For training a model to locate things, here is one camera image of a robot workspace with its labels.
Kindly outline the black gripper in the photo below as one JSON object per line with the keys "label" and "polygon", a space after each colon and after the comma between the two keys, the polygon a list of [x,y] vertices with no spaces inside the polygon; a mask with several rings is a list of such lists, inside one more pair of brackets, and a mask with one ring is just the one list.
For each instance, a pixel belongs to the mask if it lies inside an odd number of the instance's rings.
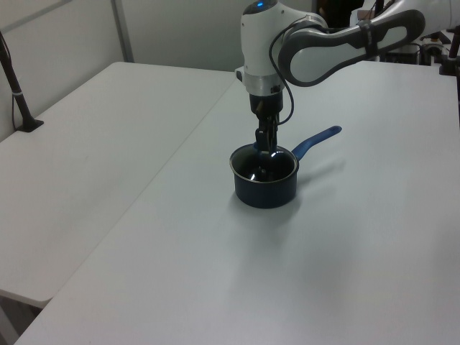
{"label": "black gripper", "polygon": [[249,94],[249,102],[251,112],[258,119],[268,119],[267,129],[256,129],[254,147],[259,152],[274,152],[277,148],[279,113],[283,109],[282,92],[270,96]]}

